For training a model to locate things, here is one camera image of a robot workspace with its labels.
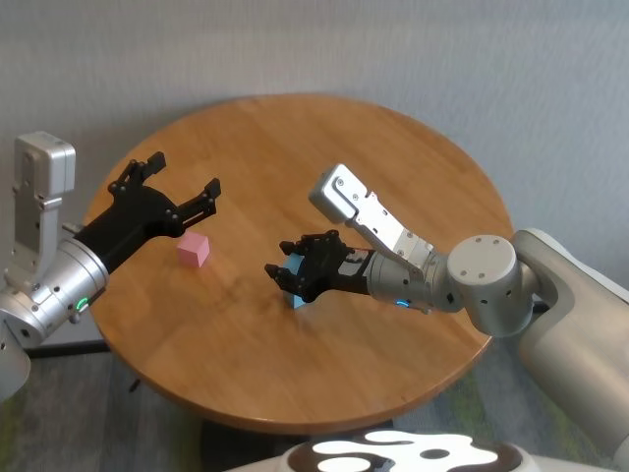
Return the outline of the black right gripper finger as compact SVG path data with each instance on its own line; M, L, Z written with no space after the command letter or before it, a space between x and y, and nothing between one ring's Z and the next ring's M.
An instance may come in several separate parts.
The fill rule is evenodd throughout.
M294 274L286 267L272 264L266 264L264 271L281 290L300 297L306 303L314 300L310 281L305 276Z
M281 241L279 248L284 255L297 254L299 256L345 256L345 244L337 230L328 230L319 234L303 235L298 241Z

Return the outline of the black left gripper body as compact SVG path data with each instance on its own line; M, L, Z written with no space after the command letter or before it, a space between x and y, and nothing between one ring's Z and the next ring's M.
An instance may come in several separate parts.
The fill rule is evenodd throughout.
M111 185L109 191L113 195L111 206L74 238L113 273L148 240L174 237L178 230L170 223L176 206L161 192L143 184Z

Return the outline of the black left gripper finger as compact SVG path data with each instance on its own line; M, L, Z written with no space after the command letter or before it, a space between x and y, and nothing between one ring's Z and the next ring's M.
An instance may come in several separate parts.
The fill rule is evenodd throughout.
M168 213L168 234L183 234L188 228L216 214L216 199L220 195L220 180L213 178L196 197L175 206Z
M165 154L154 153L147 161L131 159L120 176L108 186L112 196L123 195L139 189L150 176L159 173L166 166Z

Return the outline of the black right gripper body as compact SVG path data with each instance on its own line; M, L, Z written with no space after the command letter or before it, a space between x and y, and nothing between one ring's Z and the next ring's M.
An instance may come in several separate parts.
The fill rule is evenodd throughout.
M299 267L300 297L313 302L326 291L369 295L367 272L374 254L349 247L310 252Z

